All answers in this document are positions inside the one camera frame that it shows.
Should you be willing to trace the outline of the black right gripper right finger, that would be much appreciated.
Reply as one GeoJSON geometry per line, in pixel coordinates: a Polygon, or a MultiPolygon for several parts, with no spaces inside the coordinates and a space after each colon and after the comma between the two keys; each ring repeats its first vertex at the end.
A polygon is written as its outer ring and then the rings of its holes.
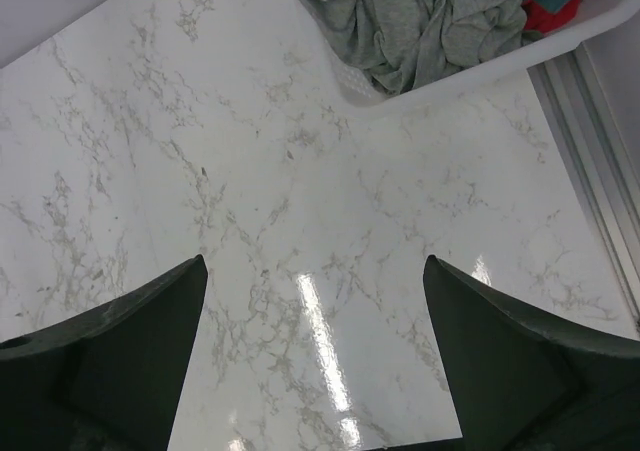
{"type": "Polygon", "coordinates": [[[638,341],[520,301],[434,255],[423,284],[465,449],[638,449],[638,341]]]}

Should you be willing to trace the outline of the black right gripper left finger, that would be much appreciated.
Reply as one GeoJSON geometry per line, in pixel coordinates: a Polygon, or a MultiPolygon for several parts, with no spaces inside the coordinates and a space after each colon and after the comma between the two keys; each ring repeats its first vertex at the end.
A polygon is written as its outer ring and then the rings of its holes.
{"type": "Polygon", "coordinates": [[[165,450],[206,293],[197,255],[1,344],[4,450],[165,450]]]}

